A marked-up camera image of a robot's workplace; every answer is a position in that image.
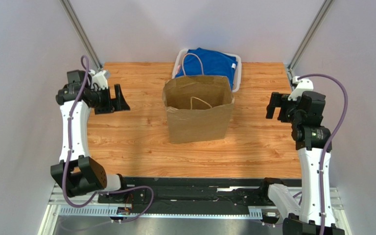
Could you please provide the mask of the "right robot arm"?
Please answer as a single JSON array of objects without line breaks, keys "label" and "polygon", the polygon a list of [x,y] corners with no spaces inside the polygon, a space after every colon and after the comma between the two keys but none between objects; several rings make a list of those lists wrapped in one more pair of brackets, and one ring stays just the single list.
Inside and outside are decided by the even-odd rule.
[{"label": "right robot arm", "polygon": [[301,202],[277,179],[267,184],[267,198],[280,213],[284,235],[343,235],[334,217],[329,191],[331,159],[330,130],[321,125],[325,107],[323,94],[305,91],[293,99],[289,94],[273,92],[266,108],[272,119],[280,108],[278,120],[291,123],[291,136],[302,171]]}]

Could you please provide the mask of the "aluminium frame rail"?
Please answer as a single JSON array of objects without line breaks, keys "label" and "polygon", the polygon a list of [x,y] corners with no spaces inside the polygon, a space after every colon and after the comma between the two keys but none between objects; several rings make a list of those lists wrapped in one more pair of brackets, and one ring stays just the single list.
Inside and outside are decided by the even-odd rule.
[{"label": "aluminium frame rail", "polygon": [[56,222],[64,216],[249,219],[275,226],[280,212],[260,183],[264,179],[143,178],[127,179],[125,195],[91,194],[64,200],[55,185],[39,228],[39,234],[52,235]]}]

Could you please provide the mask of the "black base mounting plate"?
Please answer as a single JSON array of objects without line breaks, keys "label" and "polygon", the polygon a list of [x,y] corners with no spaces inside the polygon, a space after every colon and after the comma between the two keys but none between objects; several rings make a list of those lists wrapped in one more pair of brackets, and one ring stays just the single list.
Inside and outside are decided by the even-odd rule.
[{"label": "black base mounting plate", "polygon": [[125,188],[131,192],[100,195],[103,204],[134,206],[148,214],[248,215],[249,206],[273,206],[267,195],[269,185],[281,183],[300,187],[299,179],[276,178],[151,178],[126,177]]}]

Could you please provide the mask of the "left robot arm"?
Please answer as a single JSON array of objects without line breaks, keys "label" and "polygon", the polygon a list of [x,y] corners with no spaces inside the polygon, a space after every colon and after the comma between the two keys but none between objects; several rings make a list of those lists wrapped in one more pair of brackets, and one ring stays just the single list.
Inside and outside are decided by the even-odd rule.
[{"label": "left robot arm", "polygon": [[109,77],[108,70],[90,70],[89,74],[83,70],[69,71],[67,84],[55,97],[63,119],[63,147],[59,163],[51,166],[50,173],[67,197],[124,187],[123,177],[107,174],[91,157],[88,145],[91,111],[100,115],[130,110],[119,84],[114,85],[115,98],[111,98]]}]

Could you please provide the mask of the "brown paper bag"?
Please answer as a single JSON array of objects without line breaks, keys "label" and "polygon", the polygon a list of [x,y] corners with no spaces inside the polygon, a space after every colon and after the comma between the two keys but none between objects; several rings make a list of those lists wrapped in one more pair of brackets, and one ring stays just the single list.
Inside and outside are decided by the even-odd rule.
[{"label": "brown paper bag", "polygon": [[173,144],[224,139],[235,98],[226,76],[187,75],[165,82],[169,140]]}]

